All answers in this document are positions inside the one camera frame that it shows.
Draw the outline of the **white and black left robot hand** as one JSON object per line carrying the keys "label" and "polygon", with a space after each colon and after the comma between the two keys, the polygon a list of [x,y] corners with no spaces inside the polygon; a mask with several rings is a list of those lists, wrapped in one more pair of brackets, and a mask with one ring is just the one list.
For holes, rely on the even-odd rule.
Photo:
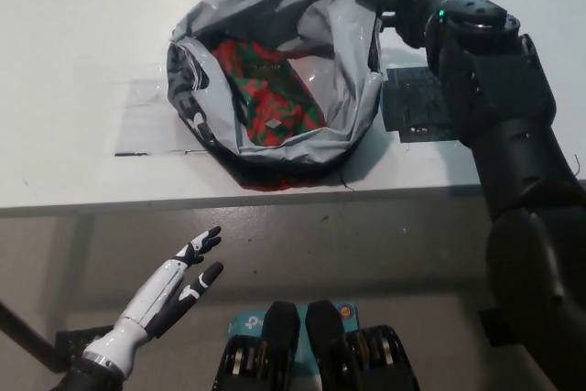
{"label": "white and black left robot hand", "polygon": [[221,242],[221,230],[215,226],[196,236],[163,263],[135,293],[113,329],[91,342],[82,357],[127,379],[136,351],[174,326],[222,273],[223,264],[216,262],[194,281],[181,285],[185,272]]}

